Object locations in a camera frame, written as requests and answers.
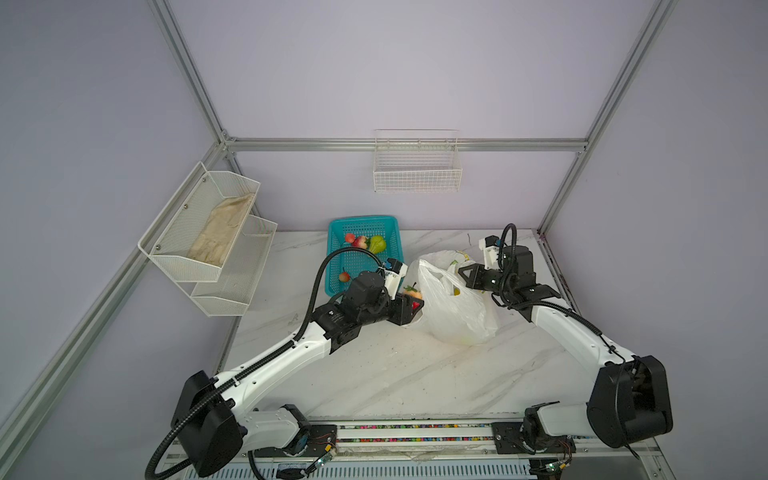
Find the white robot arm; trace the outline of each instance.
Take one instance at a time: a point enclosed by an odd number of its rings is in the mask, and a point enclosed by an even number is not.
[[[509,231],[512,242],[507,246],[503,239]],[[541,452],[540,445],[562,435],[597,436],[617,448],[671,430],[666,373],[660,362],[652,356],[635,356],[617,345],[571,310],[551,287],[536,283],[532,254],[516,245],[514,225],[505,228],[501,239],[481,240],[480,248],[485,265],[458,271],[467,287],[492,292],[499,306],[517,310],[547,331],[594,381],[586,405],[556,402],[527,409],[515,439],[524,451]],[[354,247],[331,253],[317,274],[304,322],[293,335],[216,378],[198,372],[187,380],[172,429],[147,465],[147,480],[168,478],[188,465],[193,465],[200,477],[208,476],[236,455],[266,447],[282,449],[288,455],[304,450],[310,424],[295,406],[261,412],[256,404],[299,369],[355,339],[362,326],[384,319],[398,325],[410,323],[424,305],[421,299],[397,293],[406,265],[394,259],[386,263],[376,259],[377,272],[362,272],[350,282],[339,303],[334,297],[315,309],[327,263],[345,251],[375,258]],[[175,438],[179,438],[188,459],[156,473],[157,464]]]
[[[508,233],[511,242],[506,245]],[[594,382],[586,405],[558,402],[527,409],[520,443],[537,452],[536,445],[549,439],[578,435],[597,436],[618,448],[669,432],[672,414],[661,362],[619,346],[569,308],[559,293],[536,283],[533,255],[516,243],[517,228],[510,223],[501,238],[480,240],[485,265],[465,266],[459,276],[468,287],[491,292],[497,305],[517,310],[552,335]]]

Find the colorful cable strip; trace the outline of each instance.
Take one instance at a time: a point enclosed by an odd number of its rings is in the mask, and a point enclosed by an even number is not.
[[[475,428],[475,427],[489,427],[490,423],[471,423],[471,424],[458,424],[458,423],[441,423],[435,425],[429,424],[402,424],[402,425],[340,425],[339,429],[459,429],[459,428]]]
[[[493,437],[405,437],[399,439],[338,439],[338,443],[374,443],[374,442],[477,442],[493,440]]]

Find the marble surface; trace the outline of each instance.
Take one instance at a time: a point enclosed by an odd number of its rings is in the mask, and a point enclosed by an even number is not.
[[[497,230],[404,230],[405,260],[462,250],[482,261],[479,238]],[[557,289],[531,230],[518,244],[534,254],[539,283]],[[298,328],[326,256],[326,232],[279,232],[226,368],[253,358]],[[316,305],[328,300],[321,283]],[[591,384],[575,359],[514,311],[496,310],[499,329],[480,346],[442,343],[390,322],[362,328],[354,341],[276,387],[259,407],[296,404],[308,419],[409,419],[517,416],[542,402],[586,402]]]

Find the black cable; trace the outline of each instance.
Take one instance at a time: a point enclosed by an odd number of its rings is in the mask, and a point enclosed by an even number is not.
[[[367,306],[366,310],[373,315],[379,315],[381,311],[388,306],[389,306],[389,292],[387,291],[386,287],[383,286],[381,291],[379,292],[379,303],[375,306]]]
[[[515,303],[514,305],[508,306],[507,308],[514,309],[514,310],[522,310],[522,309],[528,308],[530,306],[546,306],[547,308],[551,308],[551,309],[557,310],[558,312],[563,313],[564,315],[567,315],[567,316],[571,317],[572,319],[576,320],[581,325],[586,326],[587,329],[590,332],[594,333],[595,335],[597,335],[599,337],[603,336],[603,332],[600,329],[598,329],[596,326],[592,325],[592,322],[590,322],[589,320],[585,319],[583,316],[579,315],[575,311],[573,311],[573,310],[571,310],[569,308],[566,308],[566,307],[564,307],[562,305],[558,305],[557,303],[546,302],[544,300],[529,300],[527,302]]]
[[[619,425],[619,430],[621,430],[621,438],[624,439],[624,446],[629,450],[632,455],[640,460],[640,456],[635,452],[632,447],[629,446],[629,439],[627,438],[627,433],[624,431],[624,428],[621,427],[621,418],[619,418],[619,380],[621,379],[621,374],[624,373],[624,364],[627,363],[627,359],[625,359],[619,352],[616,351],[616,347],[614,346],[613,350],[611,350],[612,353],[619,357],[621,359],[621,365],[619,365],[619,372],[616,376],[616,391],[614,392],[614,411],[616,412],[616,422]]]
[[[376,261],[376,265],[379,266],[380,269],[384,267],[384,264],[382,263],[379,258],[374,255],[373,253],[370,253],[368,250],[364,248],[358,248],[358,247],[342,247],[338,250],[334,250],[326,257],[325,260],[320,264],[320,269],[317,271],[317,276],[315,277],[315,284],[312,287],[312,295],[310,295],[310,304],[306,309],[306,315],[304,316],[304,321],[301,324],[301,327],[299,328],[299,332],[296,334],[296,336],[293,337],[295,341],[301,340],[301,337],[304,336],[304,332],[306,331],[306,328],[310,325],[310,322],[312,321],[312,312],[315,311],[315,301],[317,300],[317,290],[320,288],[320,279],[323,278],[323,272],[326,270],[326,266],[328,266],[328,263],[331,261],[332,258],[334,258],[336,255],[344,252],[360,252],[368,255],[369,257],[373,258]]]
[[[328,442],[328,445],[330,448],[321,453],[320,456],[315,458],[315,461],[310,463],[306,468],[284,468],[283,470],[278,470],[275,473],[275,476],[281,480],[300,480],[301,478],[309,477],[314,471],[322,467],[328,460],[330,460],[330,458],[332,458],[330,449],[334,448],[335,445],[331,442]]]
[[[250,463],[250,470],[258,480],[266,480],[259,472],[259,469],[256,468],[256,460],[253,458],[253,450],[248,450],[248,463]]]
[[[509,244],[509,246],[511,247],[510,255],[509,255],[509,259],[510,259],[509,265],[511,266],[515,262],[515,254],[518,248],[518,228],[515,226],[514,223],[510,223],[509,225],[504,227],[504,230],[502,231],[502,238],[499,239],[499,244],[498,244],[498,269],[499,270],[504,269],[504,264],[502,262],[504,259],[504,257],[502,256],[502,250],[504,250],[504,243],[507,238],[507,232],[510,232],[510,231],[512,232],[512,239]]]
[[[310,297],[310,307],[307,310],[307,313],[304,317],[304,321],[301,324],[301,327],[299,328],[299,332],[288,342],[284,343],[282,346],[280,346],[275,351],[269,353],[268,355],[264,356],[262,359],[254,362],[252,365],[248,366],[247,368],[241,370],[238,372],[233,378],[227,380],[226,382],[222,383],[217,389],[215,389],[213,392],[207,393],[198,403],[196,403],[192,408],[190,408],[189,413],[187,413],[183,419],[181,419],[174,427],[168,432],[168,434],[165,436],[162,442],[157,446],[154,453],[152,454],[149,462],[147,463],[147,468],[144,470],[144,478],[145,480],[165,480],[166,478],[180,472],[182,469],[188,467],[191,465],[191,460],[187,459],[184,460],[181,463],[178,463],[174,465],[173,467],[170,467],[168,470],[164,470],[162,472],[156,473],[155,469],[160,464],[160,460],[163,458],[163,455],[165,455],[166,450],[168,450],[168,447],[170,447],[170,444],[174,442],[176,437],[178,437],[179,432],[189,424],[189,422],[192,421],[192,419],[200,413],[200,411],[205,408],[206,405],[217,399],[222,392],[229,389],[231,386],[235,385],[235,383],[239,382],[243,378],[247,377],[253,372],[256,372],[261,367],[265,366],[267,363],[271,362],[278,356],[282,355],[283,353],[287,352],[288,350],[292,349],[294,345],[296,345],[296,342],[301,340],[301,337],[304,336],[304,332],[306,332],[306,328],[310,325],[310,321],[312,320],[312,312],[315,309],[315,301],[317,300],[317,290],[320,287],[320,279],[323,277],[323,272],[326,269],[326,266],[328,266],[328,263],[331,261],[332,258],[334,258],[336,255],[344,252],[361,252],[365,253],[369,257],[372,257],[376,261],[376,265],[379,266],[380,269],[383,269],[382,261],[379,260],[379,258],[374,255],[373,253],[369,252],[368,250],[365,250],[363,248],[358,247],[344,247],[339,248],[338,250],[335,250],[329,254],[325,260],[320,264],[320,269],[317,272],[317,277],[315,278],[315,284],[312,288],[312,295]]]

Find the metal mesh shelf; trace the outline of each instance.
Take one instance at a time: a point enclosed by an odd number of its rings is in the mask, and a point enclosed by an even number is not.
[[[276,230],[277,223],[248,215],[219,280],[198,283],[190,298],[208,316],[243,315],[256,292]]]
[[[205,228],[210,212],[224,199],[253,194],[247,205],[250,211],[256,200],[259,182],[229,171],[207,171],[197,181],[184,205],[174,215],[147,256],[174,282],[215,282],[232,253],[234,242],[223,255],[221,266],[187,258],[193,243]],[[243,228],[241,223],[235,238]]]
[[[373,155],[376,192],[458,192],[458,131],[378,130]]]
[[[195,167],[190,176],[195,172],[199,174],[200,168],[202,177],[184,202],[176,204],[178,210],[165,230],[159,236],[156,231],[147,230],[139,240],[139,250],[206,315],[243,315],[256,292],[277,223],[247,213],[253,208],[259,182],[229,171],[208,171],[201,165]],[[237,226],[237,231],[217,258],[220,266],[188,258],[211,211],[224,199],[248,194],[252,197],[247,205],[240,205],[243,209],[247,207],[243,220],[233,214],[231,223],[224,227],[234,232]]]

